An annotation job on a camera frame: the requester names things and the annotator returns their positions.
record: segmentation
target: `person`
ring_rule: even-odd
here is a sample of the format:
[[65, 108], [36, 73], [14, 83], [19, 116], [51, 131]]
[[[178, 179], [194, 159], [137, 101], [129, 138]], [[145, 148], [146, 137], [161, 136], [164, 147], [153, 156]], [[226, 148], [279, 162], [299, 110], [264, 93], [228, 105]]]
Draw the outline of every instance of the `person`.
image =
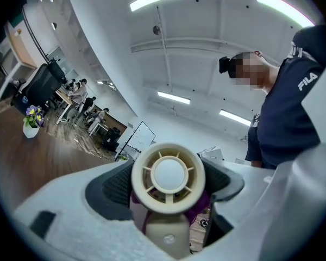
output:
[[93, 102], [96, 100], [97, 98], [96, 97], [93, 97], [93, 98], [87, 98], [85, 100], [85, 102], [83, 103], [83, 107], [82, 105], [80, 105], [80, 107], [82, 107], [81, 111], [79, 113], [76, 113], [74, 115], [74, 120], [76, 120], [76, 122], [74, 122], [74, 125], [76, 125], [78, 119], [90, 108], [92, 107], [93, 105]]
[[65, 85], [65, 89], [66, 90], [73, 90], [74, 85], [75, 85], [76, 80], [73, 78], [71, 79], [66, 85]]
[[97, 123], [104, 120], [105, 114], [109, 112], [109, 108], [104, 108], [102, 111], [99, 112], [98, 116], [94, 119], [94, 122], [91, 124], [91, 126], [88, 128], [88, 132], [90, 133]]
[[84, 78], [81, 80], [81, 87], [71, 94], [69, 94], [69, 97], [72, 100], [72, 105], [69, 107], [69, 109], [64, 113], [63, 117], [61, 118], [60, 122], [67, 122], [67, 115], [70, 110], [74, 110], [76, 106], [78, 106], [84, 97], [87, 96], [87, 80]]
[[301, 102], [326, 67], [326, 27], [297, 32], [280, 67], [270, 64], [260, 51], [240, 53], [225, 65], [230, 78], [266, 93], [248, 131], [245, 160], [252, 166], [276, 169], [320, 143]]
[[69, 84], [71, 84], [71, 83], [75, 83], [76, 82], [76, 79], [71, 79], [71, 80], [69, 80], [67, 83], [66, 83], [66, 85], [69, 85]]
[[75, 85], [75, 87], [73, 88], [73, 91], [74, 92], [76, 92], [78, 89], [80, 89], [81, 88], [81, 83], [79, 83], [79, 82], [76, 82], [76, 85]]

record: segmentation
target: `white plastic housing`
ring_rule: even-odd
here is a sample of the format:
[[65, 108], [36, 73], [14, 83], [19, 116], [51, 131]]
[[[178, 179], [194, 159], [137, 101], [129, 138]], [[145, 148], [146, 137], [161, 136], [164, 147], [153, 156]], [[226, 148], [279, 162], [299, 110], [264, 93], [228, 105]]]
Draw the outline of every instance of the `white plastic housing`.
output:
[[180, 214], [201, 197], [205, 171], [200, 158], [187, 148], [173, 143], [155, 144], [135, 161], [131, 183], [137, 199], [147, 209]]
[[183, 214], [152, 214], [147, 220], [146, 236], [175, 259], [191, 255], [190, 223]]

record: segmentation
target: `chair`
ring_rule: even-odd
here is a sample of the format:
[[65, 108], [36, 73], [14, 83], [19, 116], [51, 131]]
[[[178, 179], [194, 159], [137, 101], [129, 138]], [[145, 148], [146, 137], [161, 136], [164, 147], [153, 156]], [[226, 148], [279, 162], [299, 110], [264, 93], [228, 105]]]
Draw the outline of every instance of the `chair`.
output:
[[60, 66], [58, 65], [58, 63], [53, 59], [50, 62], [48, 62], [48, 70], [50, 71], [50, 73], [54, 76], [54, 78], [58, 81], [58, 82], [64, 82], [65, 81], [65, 74], [64, 71], [60, 68]]
[[[22, 90], [21, 94], [18, 94], [18, 91], [25, 80], [20, 79], [19, 82], [17, 93], [11, 101], [11, 105], [14, 105], [24, 114], [30, 105], [39, 105], [46, 113], [49, 108], [48, 99], [61, 87], [61, 83], [51, 74], [47, 64], [40, 66], [32, 81]], [[22, 101], [23, 96], [27, 97], [27, 103]]]
[[118, 128], [109, 128], [108, 133], [103, 138], [103, 147], [109, 151], [115, 151], [118, 143], [117, 140], [120, 138], [121, 132]]

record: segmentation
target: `pipe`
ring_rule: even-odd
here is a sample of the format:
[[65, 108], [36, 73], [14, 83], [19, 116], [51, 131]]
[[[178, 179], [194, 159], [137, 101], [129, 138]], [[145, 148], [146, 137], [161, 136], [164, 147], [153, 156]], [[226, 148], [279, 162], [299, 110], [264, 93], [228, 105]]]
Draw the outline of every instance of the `pipe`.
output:
[[172, 76], [171, 76], [171, 72], [170, 72], [170, 62], [169, 62], [169, 57], [168, 57], [167, 48], [166, 48], [166, 44], [165, 44], [163, 26], [162, 26], [161, 17], [160, 17], [160, 14], [159, 14], [158, 6], [156, 6], [156, 10], [157, 10], [158, 24], [159, 24], [159, 28], [161, 30], [161, 38], [162, 38], [162, 44], [163, 44], [163, 49], [164, 49], [165, 64], [166, 64], [166, 67], [167, 67], [168, 84], [170, 86], [170, 92], [172, 93], [173, 92], [173, 85], [172, 85]]

